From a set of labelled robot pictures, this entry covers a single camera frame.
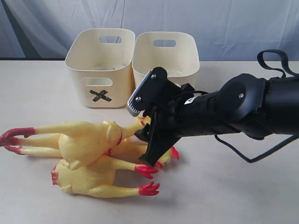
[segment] robotic arm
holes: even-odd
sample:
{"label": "robotic arm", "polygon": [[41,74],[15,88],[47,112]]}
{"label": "robotic arm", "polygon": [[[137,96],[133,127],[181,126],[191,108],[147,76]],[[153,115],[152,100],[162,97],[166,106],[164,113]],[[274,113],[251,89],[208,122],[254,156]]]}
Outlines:
{"label": "robotic arm", "polygon": [[[282,68],[266,65],[265,52],[280,56]],[[132,116],[143,111],[151,118],[150,125],[137,131],[135,136],[148,143],[140,160],[154,166],[158,159],[182,137],[214,135],[249,163],[257,162],[286,144],[299,138],[299,74],[288,66],[285,52],[275,49],[258,54],[260,65],[268,70],[278,70],[282,77],[269,80],[251,74],[240,74],[216,92],[195,91],[185,84],[178,87],[167,79],[161,67],[150,71],[128,101]],[[285,72],[293,77],[286,77]],[[292,135],[264,154],[249,159],[218,135],[245,133],[255,140],[271,134]]]}

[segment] bin handle hole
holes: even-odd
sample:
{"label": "bin handle hole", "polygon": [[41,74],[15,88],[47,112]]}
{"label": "bin handle hole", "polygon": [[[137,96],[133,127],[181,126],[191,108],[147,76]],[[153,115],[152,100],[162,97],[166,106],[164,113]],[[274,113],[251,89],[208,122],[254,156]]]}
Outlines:
{"label": "bin handle hole", "polygon": [[83,78],[82,83],[86,86],[111,86],[113,81],[110,78]]}
{"label": "bin handle hole", "polygon": [[101,43],[121,43],[122,39],[120,36],[100,36]]}
{"label": "bin handle hole", "polygon": [[155,47],[168,47],[173,48],[177,45],[175,40],[154,40]]}

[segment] black tape x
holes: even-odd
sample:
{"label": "black tape x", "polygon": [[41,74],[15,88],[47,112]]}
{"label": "black tape x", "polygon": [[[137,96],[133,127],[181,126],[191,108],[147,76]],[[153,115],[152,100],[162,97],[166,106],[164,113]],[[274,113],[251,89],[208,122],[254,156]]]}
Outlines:
{"label": "black tape x", "polygon": [[90,90],[90,93],[93,95],[96,95],[96,97],[93,99],[93,102],[97,102],[99,99],[103,99],[107,102],[111,101],[111,98],[105,96],[105,94],[108,93],[106,90],[102,90],[99,93],[97,93],[96,91]]}

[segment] plastic bin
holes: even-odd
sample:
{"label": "plastic bin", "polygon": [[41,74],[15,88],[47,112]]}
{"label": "plastic bin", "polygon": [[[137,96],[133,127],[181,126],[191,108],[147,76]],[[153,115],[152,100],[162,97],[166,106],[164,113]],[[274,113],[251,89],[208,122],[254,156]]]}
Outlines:
{"label": "plastic bin", "polygon": [[80,101],[87,107],[127,104],[132,86],[135,34],[121,28],[93,28],[78,35],[65,64]]}
{"label": "plastic bin", "polygon": [[181,32],[143,33],[135,43],[132,67],[136,86],[154,67],[163,67],[170,81],[194,87],[199,72],[196,42]]}

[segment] white table surface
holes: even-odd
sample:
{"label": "white table surface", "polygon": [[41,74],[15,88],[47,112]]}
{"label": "white table surface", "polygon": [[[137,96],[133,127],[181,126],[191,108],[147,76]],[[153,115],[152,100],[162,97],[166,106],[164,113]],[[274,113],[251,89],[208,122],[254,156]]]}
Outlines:
{"label": "white table surface", "polygon": [[[299,63],[291,68],[299,71]],[[280,75],[257,62],[201,62],[197,89],[217,90],[242,72]],[[115,120],[125,126],[134,120],[124,108],[82,106],[62,61],[0,61],[0,78],[0,133],[63,121]],[[248,157],[285,138],[223,136]],[[176,147],[181,159],[155,174],[158,195],[112,199],[68,195],[53,186],[50,172],[58,158],[0,148],[0,223],[299,223],[299,141],[254,164],[212,136],[183,138]],[[131,171],[117,173],[117,184],[137,187],[148,181]]]}

